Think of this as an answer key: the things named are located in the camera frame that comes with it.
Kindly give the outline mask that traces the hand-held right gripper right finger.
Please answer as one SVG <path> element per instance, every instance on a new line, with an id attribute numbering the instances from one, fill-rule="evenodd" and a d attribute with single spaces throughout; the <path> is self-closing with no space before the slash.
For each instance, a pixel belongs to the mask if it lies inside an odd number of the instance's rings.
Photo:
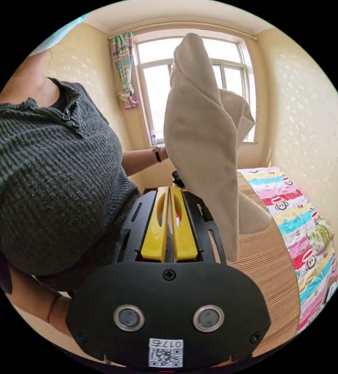
<path id="1" fill-rule="evenodd" d="M 173 248 L 176 262 L 194 261 L 198 249 L 184 203 L 182 190 L 170 187 Z"/>

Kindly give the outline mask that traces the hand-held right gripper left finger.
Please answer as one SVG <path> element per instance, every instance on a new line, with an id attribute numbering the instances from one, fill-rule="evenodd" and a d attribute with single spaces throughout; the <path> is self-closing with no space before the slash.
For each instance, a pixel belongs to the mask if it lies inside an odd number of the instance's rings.
<path id="1" fill-rule="evenodd" d="M 166 253 L 166 239 L 168 229 L 169 187 L 157 189 L 152 203 L 152 210 L 141 256 L 146 261 L 163 262 Z"/>

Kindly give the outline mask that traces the person's right hand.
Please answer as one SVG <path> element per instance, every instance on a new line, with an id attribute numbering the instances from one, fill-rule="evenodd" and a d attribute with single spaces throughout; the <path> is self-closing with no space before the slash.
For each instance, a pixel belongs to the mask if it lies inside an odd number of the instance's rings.
<path id="1" fill-rule="evenodd" d="M 49 324 L 68 337 L 72 337 L 66 323 L 71 302 L 71 298 L 58 294 L 48 315 Z"/>

